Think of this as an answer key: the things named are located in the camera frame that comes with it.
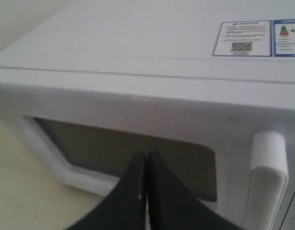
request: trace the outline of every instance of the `microwave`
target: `microwave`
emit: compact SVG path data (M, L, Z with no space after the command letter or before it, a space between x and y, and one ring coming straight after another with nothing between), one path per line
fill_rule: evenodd
M217 214L295 230L294 40L294 0L75 1L0 52L0 120L64 184L159 150Z

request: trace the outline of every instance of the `white wall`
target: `white wall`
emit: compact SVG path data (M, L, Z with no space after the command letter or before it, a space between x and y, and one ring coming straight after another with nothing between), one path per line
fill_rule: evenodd
M72 0L0 0L0 51Z

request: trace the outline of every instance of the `qr code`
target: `qr code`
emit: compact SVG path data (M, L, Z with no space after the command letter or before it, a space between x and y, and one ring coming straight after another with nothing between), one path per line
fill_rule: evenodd
M252 42L233 42L231 52L252 51Z

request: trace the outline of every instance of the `microwave top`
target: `microwave top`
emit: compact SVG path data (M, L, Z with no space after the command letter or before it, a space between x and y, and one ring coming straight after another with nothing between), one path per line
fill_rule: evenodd
M75 1L0 68L295 84L295 0Z

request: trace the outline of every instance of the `label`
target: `label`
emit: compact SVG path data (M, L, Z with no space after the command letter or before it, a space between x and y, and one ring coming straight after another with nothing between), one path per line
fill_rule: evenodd
M274 55L295 57L295 19L274 20Z
M272 56L271 21L222 23L213 56Z

